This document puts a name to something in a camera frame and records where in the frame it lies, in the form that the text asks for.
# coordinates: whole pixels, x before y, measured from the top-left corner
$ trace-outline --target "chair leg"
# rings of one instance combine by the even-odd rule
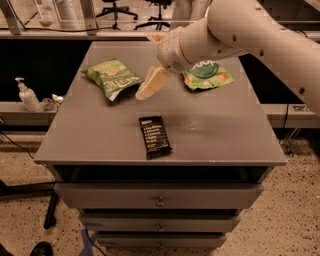
[[[138,20],[138,14],[136,14],[136,13],[133,13],[133,12],[130,12],[130,11],[126,11],[126,10],[124,10],[122,8],[118,8],[118,12],[132,15],[132,16],[134,16],[134,18],[133,18],[134,20]]]

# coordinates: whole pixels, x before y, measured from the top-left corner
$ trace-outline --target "snack bag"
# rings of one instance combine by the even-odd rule
[[[89,66],[81,72],[101,87],[111,101],[114,101],[123,89],[144,81],[142,76],[132,72],[118,59]]]
[[[183,71],[184,83],[191,89],[212,89],[234,82],[231,74],[213,61],[201,61]]]

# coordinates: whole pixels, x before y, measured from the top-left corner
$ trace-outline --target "shoe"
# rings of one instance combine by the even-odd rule
[[[38,243],[32,250],[30,256],[53,256],[53,249],[48,242]]]

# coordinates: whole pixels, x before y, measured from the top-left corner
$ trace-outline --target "table top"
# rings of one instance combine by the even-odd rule
[[[81,70],[117,58],[145,76],[158,66],[148,41],[96,41],[88,50],[36,156],[55,165],[276,166],[286,164],[276,136],[238,58],[217,61],[235,82],[191,92],[182,75],[145,101],[137,86],[114,102]],[[170,154],[149,159],[139,118],[162,116]]]

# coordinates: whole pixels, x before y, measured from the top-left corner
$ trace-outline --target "pump bottle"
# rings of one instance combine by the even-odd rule
[[[18,87],[20,89],[19,97],[30,112],[36,112],[41,109],[41,104],[35,95],[34,91],[28,88],[23,82],[24,78],[17,77],[15,79],[18,82]]]

